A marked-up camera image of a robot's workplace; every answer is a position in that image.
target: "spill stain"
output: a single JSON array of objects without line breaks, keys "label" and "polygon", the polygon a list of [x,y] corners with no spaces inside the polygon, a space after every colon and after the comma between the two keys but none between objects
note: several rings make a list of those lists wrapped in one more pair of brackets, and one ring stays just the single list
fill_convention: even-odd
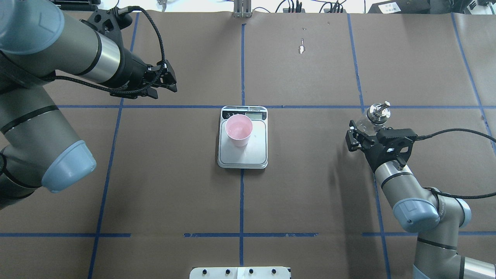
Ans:
[{"label": "spill stain", "polygon": [[303,38],[302,38],[302,45],[298,47],[298,53],[303,54],[305,52],[305,46],[303,45]]}]

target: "light blue joint cap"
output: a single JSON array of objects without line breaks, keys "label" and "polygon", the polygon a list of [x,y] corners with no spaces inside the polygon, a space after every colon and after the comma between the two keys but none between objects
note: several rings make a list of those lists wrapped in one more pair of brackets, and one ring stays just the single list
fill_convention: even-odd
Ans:
[{"label": "light blue joint cap", "polygon": [[0,50],[27,55],[51,46],[62,34],[62,11],[47,0],[0,1]]},{"label": "light blue joint cap", "polygon": [[83,140],[69,146],[51,164],[41,179],[41,185],[58,193],[90,174],[96,161]]},{"label": "light blue joint cap", "polygon": [[437,209],[424,199],[400,200],[393,206],[393,213],[401,227],[407,232],[426,231],[439,223]]},{"label": "light blue joint cap", "polygon": [[463,219],[463,223],[461,224],[461,228],[464,228],[470,223],[470,220],[472,220],[472,210],[470,210],[470,206],[468,206],[468,203],[466,203],[462,199],[456,199],[460,205],[463,208],[463,213],[465,214],[465,218]]},{"label": "light blue joint cap", "polygon": [[413,279],[430,279],[423,272],[421,272],[415,265],[413,265]]}]

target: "black box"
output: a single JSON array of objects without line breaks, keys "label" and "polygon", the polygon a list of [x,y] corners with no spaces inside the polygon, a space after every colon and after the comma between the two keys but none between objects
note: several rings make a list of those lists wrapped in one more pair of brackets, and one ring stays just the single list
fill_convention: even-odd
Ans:
[{"label": "black box", "polygon": [[368,13],[429,13],[430,9],[429,0],[392,0],[372,4]]}]

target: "blue tape line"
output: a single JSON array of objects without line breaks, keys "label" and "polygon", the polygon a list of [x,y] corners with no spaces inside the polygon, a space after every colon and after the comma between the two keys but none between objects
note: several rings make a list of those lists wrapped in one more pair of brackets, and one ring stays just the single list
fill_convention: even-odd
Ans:
[{"label": "blue tape line", "polygon": [[245,170],[240,170],[240,267],[244,264],[243,259],[243,234],[245,232]]},{"label": "blue tape line", "polygon": [[377,183],[373,182],[373,186],[375,189],[375,206],[377,207],[377,217],[379,219],[379,228],[380,228],[380,238],[382,242],[382,253],[384,255],[384,264],[386,268],[387,279],[391,279],[391,270],[389,268],[389,258],[387,256],[387,246],[386,246],[386,237],[384,234],[384,224],[382,223],[382,212],[380,210],[380,201],[379,201],[379,191],[377,190]]},{"label": "blue tape line", "polygon": [[225,232],[225,233],[185,233],[185,238],[192,237],[239,237],[241,234],[238,232]]},{"label": "blue tape line", "polygon": [[[268,109],[365,109],[355,105],[261,105]],[[58,105],[59,108],[118,109],[120,105]],[[221,109],[224,105],[123,105],[126,109]],[[480,109],[479,106],[391,106],[395,109]],[[482,106],[496,109],[496,106]]]},{"label": "blue tape line", "polygon": [[123,105],[125,109],[221,109],[224,106],[210,105]]},{"label": "blue tape line", "polygon": [[358,75],[358,62],[357,62],[357,52],[355,51],[355,41],[353,39],[353,29],[351,27],[351,16],[348,13],[348,29],[350,29],[350,41],[351,41],[351,51],[353,53],[353,64],[355,65],[355,75],[357,76],[357,87],[360,93],[360,105],[364,106],[364,97],[362,95],[362,83],[360,82],[360,75]]},{"label": "blue tape line", "polygon": [[81,109],[118,109],[119,105],[57,105],[58,108],[81,108]]},{"label": "blue tape line", "polygon": [[88,271],[88,279],[91,279],[93,277],[93,268],[95,266],[96,252],[98,250],[98,239],[99,239],[100,231],[102,229],[103,209],[105,208],[105,202],[107,200],[107,191],[109,188],[109,181],[110,181],[110,171],[112,169],[112,164],[114,163],[114,152],[116,149],[116,141],[117,141],[117,134],[119,132],[119,125],[121,124],[121,114],[122,114],[122,110],[123,110],[122,109],[123,103],[124,103],[124,99],[121,98],[121,104],[120,104],[119,112],[117,114],[116,128],[114,130],[114,139],[112,140],[112,149],[110,151],[109,165],[107,168],[107,177],[105,178],[105,186],[103,188],[102,203],[100,205],[100,214],[98,215],[98,224],[96,227],[96,236],[95,236],[95,242],[93,244],[93,252],[91,254],[91,262],[90,262],[90,268]]},{"label": "blue tape line", "polygon": [[244,237],[316,237],[316,232],[250,232],[244,233]]},{"label": "blue tape line", "polygon": [[130,233],[100,233],[98,237],[131,237]]},{"label": "blue tape line", "polygon": [[[96,237],[96,233],[38,233],[38,232],[5,232],[0,237]],[[130,233],[105,233],[100,237],[131,237]]]},{"label": "blue tape line", "polygon": [[243,246],[244,246],[244,239],[242,236],[240,236],[240,267],[245,265],[245,260],[243,258]]},{"label": "blue tape line", "polygon": [[225,233],[185,233],[185,238],[194,237],[316,237],[317,232],[225,232]]},{"label": "blue tape line", "polygon": [[[467,69],[468,77],[470,79],[470,83],[472,84],[475,98],[477,99],[477,104],[479,105],[479,109],[481,110],[482,117],[484,118],[484,125],[486,126],[486,131],[488,132],[488,135],[492,137],[493,134],[491,133],[491,129],[489,128],[488,119],[486,117],[486,113],[484,112],[484,108],[482,107],[481,98],[479,96],[479,92],[477,91],[477,87],[475,86],[474,78],[472,76],[472,72],[470,71],[470,67],[468,65],[467,58],[465,56],[465,51],[463,50],[463,46],[462,46],[462,43],[460,41],[460,35],[458,34],[458,27],[456,26],[456,20],[455,20],[454,13],[451,13],[451,21],[453,22],[453,28],[455,31],[456,41],[458,42],[458,47],[460,48],[460,53],[461,53],[462,58],[463,58],[463,63],[465,64],[465,68]],[[496,144],[494,142],[491,142],[491,145],[493,147],[493,152],[496,155]]]},{"label": "blue tape line", "polygon": [[460,231],[458,235],[496,235],[496,231]]},{"label": "blue tape line", "polygon": [[241,105],[245,105],[245,24],[241,24]]},{"label": "blue tape line", "polygon": [[0,237],[95,237],[96,233],[31,233],[13,232],[0,233]]},{"label": "blue tape line", "polygon": [[322,105],[322,106],[314,106],[314,105],[304,105],[304,106],[263,106],[268,109],[363,109],[362,106],[348,106],[348,105]]},{"label": "blue tape line", "polygon": [[138,30],[139,12],[136,13],[136,20],[134,21],[134,29],[132,31],[131,46],[129,51],[132,52],[134,49],[134,40],[136,39],[136,31]]},{"label": "blue tape line", "polygon": [[480,109],[479,106],[391,106],[391,109]]}]

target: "metal bracket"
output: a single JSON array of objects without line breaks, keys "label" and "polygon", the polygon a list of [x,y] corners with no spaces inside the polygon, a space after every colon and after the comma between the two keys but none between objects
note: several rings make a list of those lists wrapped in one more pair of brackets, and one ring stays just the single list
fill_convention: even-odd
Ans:
[{"label": "metal bracket", "polygon": [[289,267],[215,267],[193,268],[189,279],[225,278],[225,279],[291,279]]},{"label": "metal bracket", "polygon": [[251,17],[251,0],[234,0],[233,17]]}]

